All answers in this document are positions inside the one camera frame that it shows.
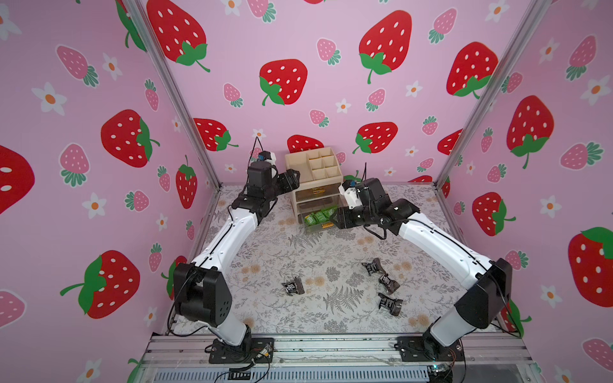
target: pink strawberry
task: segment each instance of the pink strawberry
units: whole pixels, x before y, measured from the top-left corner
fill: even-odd
[[[419,163],[417,171],[422,173],[429,169],[434,164],[434,158],[428,158]]]
[[[240,98],[240,92],[230,83],[224,84],[224,97],[230,102],[230,105],[235,108],[243,106],[243,99]]]
[[[156,93],[157,89],[155,88],[153,81],[151,81],[150,78],[145,81],[145,88],[145,97],[147,98],[149,105],[151,105],[151,109],[156,112],[158,110],[159,97]]]
[[[87,65],[87,59],[76,49],[65,45],[56,47],[59,60],[64,64],[68,73],[77,80],[83,80],[85,85],[95,88],[98,86],[98,74],[93,66]]]
[[[332,40],[319,39],[317,52],[321,61],[327,61],[328,65],[336,65],[341,61],[341,51],[337,49],[336,43]]]
[[[159,264],[162,263],[162,246],[156,243],[151,247],[151,255],[149,255],[149,269],[152,273],[158,270]]]
[[[498,164],[493,166],[487,174],[487,180],[493,183],[499,182],[500,178],[504,178],[506,175],[506,166],[504,164]]]
[[[64,178],[65,184],[75,188],[87,181],[85,174],[89,172],[89,160],[83,148],[78,144],[68,144],[59,155],[59,164],[64,168],[59,174]]]
[[[490,146],[492,146],[492,134],[494,134],[494,131],[491,127],[488,127],[483,133],[483,138],[481,139],[481,151],[483,153],[487,152],[490,149]]]
[[[596,36],[589,35],[575,48],[568,60],[570,66],[566,70],[566,79],[573,81],[581,77],[587,71],[585,66],[591,63],[594,57],[596,57]]]
[[[422,123],[424,126],[422,127],[422,132],[426,135],[433,135],[438,128],[438,123],[436,122],[436,117],[428,116]]]
[[[170,191],[170,175],[163,166],[158,167],[159,185],[168,193]]]
[[[311,118],[311,122],[315,125],[319,125],[319,127],[326,127],[330,123],[326,114],[320,110],[312,109],[308,115]]]
[[[130,210],[143,211],[149,206],[149,197],[140,190],[126,194],[126,208]]]
[[[369,112],[374,112],[379,109],[379,106],[383,104],[385,101],[385,89],[377,89],[372,92],[368,97],[368,102],[366,103],[366,110]]]
[[[11,290],[0,290],[0,328],[16,322],[26,312],[26,302]]]
[[[571,170],[581,170],[586,165],[593,166],[602,159],[604,149],[600,144],[590,142],[587,145],[580,142],[564,153],[560,158],[560,165]]]

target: pink wallpaper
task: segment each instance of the pink wallpaper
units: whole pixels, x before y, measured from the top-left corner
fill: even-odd
[[[115,1],[0,4],[0,381],[132,382],[165,326],[212,188],[141,48]]]
[[[515,269],[511,316],[547,382],[613,381],[611,15],[550,6],[450,177],[468,244]]]
[[[431,181],[529,3],[141,1],[227,183],[254,137],[281,169],[319,145],[346,175]]]

